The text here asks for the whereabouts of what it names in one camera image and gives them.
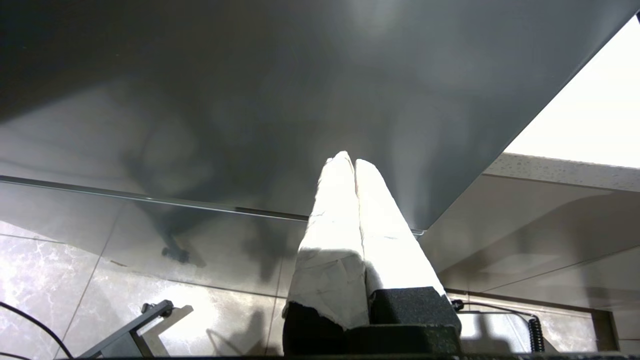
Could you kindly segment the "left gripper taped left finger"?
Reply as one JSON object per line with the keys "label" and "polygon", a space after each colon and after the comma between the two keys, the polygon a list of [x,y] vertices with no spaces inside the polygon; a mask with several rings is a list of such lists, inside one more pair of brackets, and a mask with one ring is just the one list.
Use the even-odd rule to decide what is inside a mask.
{"label": "left gripper taped left finger", "polygon": [[355,169],[346,151],[326,160],[283,309],[287,357],[345,354],[370,324]]}

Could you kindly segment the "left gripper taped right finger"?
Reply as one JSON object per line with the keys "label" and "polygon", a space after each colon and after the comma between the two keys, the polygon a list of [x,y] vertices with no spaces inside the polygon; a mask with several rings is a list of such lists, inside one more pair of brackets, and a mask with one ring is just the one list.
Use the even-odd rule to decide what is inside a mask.
{"label": "left gripper taped right finger", "polygon": [[460,330],[442,282],[380,171],[358,159],[355,180],[371,324]]}

